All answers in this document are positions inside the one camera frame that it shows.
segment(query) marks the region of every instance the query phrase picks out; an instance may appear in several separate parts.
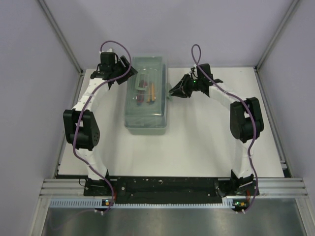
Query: gray floor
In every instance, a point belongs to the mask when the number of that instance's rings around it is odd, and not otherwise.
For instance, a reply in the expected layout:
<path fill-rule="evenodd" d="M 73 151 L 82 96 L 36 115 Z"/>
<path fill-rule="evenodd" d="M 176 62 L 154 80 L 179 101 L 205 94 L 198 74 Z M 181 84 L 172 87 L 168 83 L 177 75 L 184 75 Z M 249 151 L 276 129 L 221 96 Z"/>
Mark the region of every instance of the gray floor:
<path fill-rule="evenodd" d="M 104 216 L 84 212 L 67 222 L 80 211 L 51 209 L 43 236 L 306 235 L 294 199 L 256 200 L 246 215 L 230 209 L 112 209 Z"/>

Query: transparent container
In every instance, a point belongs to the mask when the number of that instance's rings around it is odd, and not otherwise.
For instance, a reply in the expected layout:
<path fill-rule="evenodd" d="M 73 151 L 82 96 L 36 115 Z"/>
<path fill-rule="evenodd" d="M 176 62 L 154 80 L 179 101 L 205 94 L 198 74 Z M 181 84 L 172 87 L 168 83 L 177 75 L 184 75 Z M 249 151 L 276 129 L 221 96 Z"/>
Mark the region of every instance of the transparent container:
<path fill-rule="evenodd" d="M 166 63 L 162 57 L 134 57 L 138 74 L 127 82 L 125 126 L 131 134 L 160 135 L 166 131 Z"/>

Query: robotic arm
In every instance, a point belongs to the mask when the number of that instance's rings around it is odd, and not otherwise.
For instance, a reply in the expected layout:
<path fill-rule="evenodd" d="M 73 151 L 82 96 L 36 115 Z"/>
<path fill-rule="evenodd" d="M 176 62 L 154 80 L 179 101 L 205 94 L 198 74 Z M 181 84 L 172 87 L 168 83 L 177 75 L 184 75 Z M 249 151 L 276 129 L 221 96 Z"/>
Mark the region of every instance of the robotic arm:
<path fill-rule="evenodd" d="M 252 168 L 248 157 L 248 148 L 253 139 L 253 126 L 249 117 L 245 117 L 246 110 L 243 104 L 229 96 L 227 93 L 231 90 L 220 79 L 213 79 L 209 64 L 200 65 L 202 70 L 225 92 L 222 92 L 209 79 L 207 79 L 199 68 L 197 68 L 197 76 L 195 75 L 195 67 L 191 69 L 190 74 L 186 74 L 180 82 L 169 92 L 172 96 L 181 98 L 191 97 L 193 91 L 201 91 L 208 97 L 215 99 L 230 111 L 230 131 L 236 139 L 235 158 L 233 169 L 231 170 L 231 185 L 234 191 L 242 189 L 253 182 Z M 259 100 L 256 97 L 242 98 L 248 106 L 254 117 L 256 125 L 256 139 L 260 132 L 264 129 Z"/>
<path fill-rule="evenodd" d="M 102 97 L 108 92 L 114 81 L 109 82 L 108 85 L 101 86 L 94 94 L 92 94 L 92 92 L 104 83 L 104 81 L 123 75 L 128 67 L 129 62 L 124 56 L 118 58 L 112 51 L 101 52 L 100 64 L 97 65 L 96 71 L 91 75 L 88 88 L 78 103 L 71 110 L 65 110 L 63 113 L 67 142 L 73 144 L 75 129 L 79 125 L 80 127 L 75 148 L 79 155 L 102 176 L 106 176 L 108 171 L 102 163 L 98 149 L 95 147 L 99 142 L 100 131 L 93 112 L 96 111 Z M 117 83 L 120 85 L 135 74 L 137 74 L 137 71 L 134 68 L 131 68 L 127 75 L 117 80 Z M 83 110 L 90 96 L 92 96 L 92 98 L 84 110 L 80 124 L 78 124 L 77 122 L 80 112 Z M 94 180 L 101 179 L 89 166 L 87 166 L 87 168 L 89 178 Z"/>

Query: white table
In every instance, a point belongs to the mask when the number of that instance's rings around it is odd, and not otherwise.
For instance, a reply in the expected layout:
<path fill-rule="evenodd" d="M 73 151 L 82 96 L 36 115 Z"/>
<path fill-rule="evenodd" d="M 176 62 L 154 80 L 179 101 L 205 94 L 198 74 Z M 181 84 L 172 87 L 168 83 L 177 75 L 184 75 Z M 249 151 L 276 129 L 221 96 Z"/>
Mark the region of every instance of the white table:
<path fill-rule="evenodd" d="M 88 69 L 81 93 L 93 69 Z M 168 69 L 168 81 L 176 85 L 189 68 Z M 212 68 L 242 97 L 260 101 L 265 129 L 254 146 L 253 163 L 259 177 L 284 177 L 253 68 Z M 229 177 L 235 140 L 229 129 L 229 111 L 201 92 L 191 98 L 168 102 L 168 125 L 162 136 L 134 136 L 124 126 L 126 83 L 116 83 L 95 112 L 100 129 L 97 146 L 110 175 Z M 87 175 L 87 167 L 66 144 L 59 175 Z"/>

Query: wall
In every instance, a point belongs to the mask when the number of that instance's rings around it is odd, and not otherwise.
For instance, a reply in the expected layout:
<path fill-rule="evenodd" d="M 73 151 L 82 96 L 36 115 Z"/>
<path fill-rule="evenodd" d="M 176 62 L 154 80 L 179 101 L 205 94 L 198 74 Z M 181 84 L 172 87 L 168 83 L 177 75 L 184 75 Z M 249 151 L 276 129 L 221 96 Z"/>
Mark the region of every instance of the wall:
<path fill-rule="evenodd" d="M 261 69 L 293 173 L 315 207 L 315 1 L 303 0 Z"/>
<path fill-rule="evenodd" d="M 28 233 L 78 74 L 34 0 L 0 1 L 0 234 Z"/>
<path fill-rule="evenodd" d="M 99 46 L 117 40 L 132 54 L 160 52 L 171 67 L 203 61 L 256 65 L 290 0 L 46 0 L 79 63 L 94 68 Z"/>

